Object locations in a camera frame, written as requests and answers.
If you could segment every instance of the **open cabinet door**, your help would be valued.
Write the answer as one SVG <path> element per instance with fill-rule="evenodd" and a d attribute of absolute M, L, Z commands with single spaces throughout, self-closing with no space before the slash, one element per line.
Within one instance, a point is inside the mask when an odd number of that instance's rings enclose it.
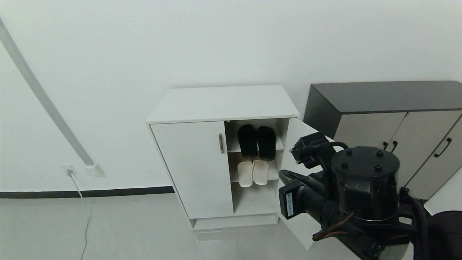
<path fill-rule="evenodd" d="M 313 169 L 307 169 L 303 164 L 296 164 L 295 159 L 289 152 L 293 148 L 299 138 L 307 136 L 317 131 L 309 125 L 303 123 L 297 118 L 291 118 L 289 120 L 289 126 L 287 129 L 286 142 L 284 144 L 284 154 L 282 156 L 281 170 L 289 170 L 302 175 L 309 175 L 311 173 L 319 172 L 322 170 L 321 166 L 317 166 Z M 340 147 L 335 147 L 336 151 L 342 150 Z M 279 180 L 278 189 L 284 186 L 281 180 Z M 281 208 L 279 205 L 279 193 L 276 194 L 276 206 L 275 210 L 278 213 L 279 218 L 287 225 L 292 231 L 295 237 L 302 243 L 306 250 L 308 250 L 313 244 L 312 236 L 314 233 L 321 230 L 321 225 L 314 220 L 308 214 L 300 214 L 290 220 L 287 220 L 281 214 Z"/>

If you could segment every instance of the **dark gray cabinet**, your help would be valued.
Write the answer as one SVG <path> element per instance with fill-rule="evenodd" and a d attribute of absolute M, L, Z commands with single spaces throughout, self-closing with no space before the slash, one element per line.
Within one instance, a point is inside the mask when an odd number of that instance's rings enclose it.
<path fill-rule="evenodd" d="M 462 126 L 454 127 L 461 114 L 457 81 L 329 83 L 311 85 L 304 122 L 349 146 L 393 152 L 401 161 L 398 185 L 428 199 L 462 165 L 455 150 Z M 456 145 L 434 157 L 451 134 Z"/>

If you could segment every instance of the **black slipper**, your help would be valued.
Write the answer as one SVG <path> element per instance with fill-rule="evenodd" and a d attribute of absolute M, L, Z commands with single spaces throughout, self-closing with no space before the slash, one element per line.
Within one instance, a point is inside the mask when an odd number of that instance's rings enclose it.
<path fill-rule="evenodd" d="M 245 124 L 237 131 L 237 140 L 241 147 L 241 154 L 244 158 L 254 158 L 258 156 L 257 134 L 255 127 Z"/>
<path fill-rule="evenodd" d="M 276 133 L 271 127 L 260 126 L 257 130 L 258 155 L 262 160 L 272 161 L 276 157 Z"/>

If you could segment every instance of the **cabinet top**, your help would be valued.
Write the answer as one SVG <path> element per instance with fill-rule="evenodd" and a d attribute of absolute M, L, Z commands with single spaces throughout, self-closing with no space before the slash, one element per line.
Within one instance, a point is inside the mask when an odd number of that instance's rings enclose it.
<path fill-rule="evenodd" d="M 390 81 L 312 84 L 340 113 L 462 109 L 457 81 Z"/>
<path fill-rule="evenodd" d="M 295 118 L 299 112 L 281 85 L 171 89 L 148 124 Z"/>

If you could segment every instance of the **black baseboard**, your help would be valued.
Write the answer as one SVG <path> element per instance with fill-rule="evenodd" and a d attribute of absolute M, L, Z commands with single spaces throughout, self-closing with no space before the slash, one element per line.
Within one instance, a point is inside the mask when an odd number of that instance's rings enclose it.
<path fill-rule="evenodd" d="M 82 191 L 84 198 L 91 197 L 113 197 L 131 196 L 146 194 L 175 193 L 172 186 L 152 187 L 152 188 L 133 188 L 100 191 Z M 80 198 L 77 191 L 62 192 L 0 192 L 0 198 Z"/>

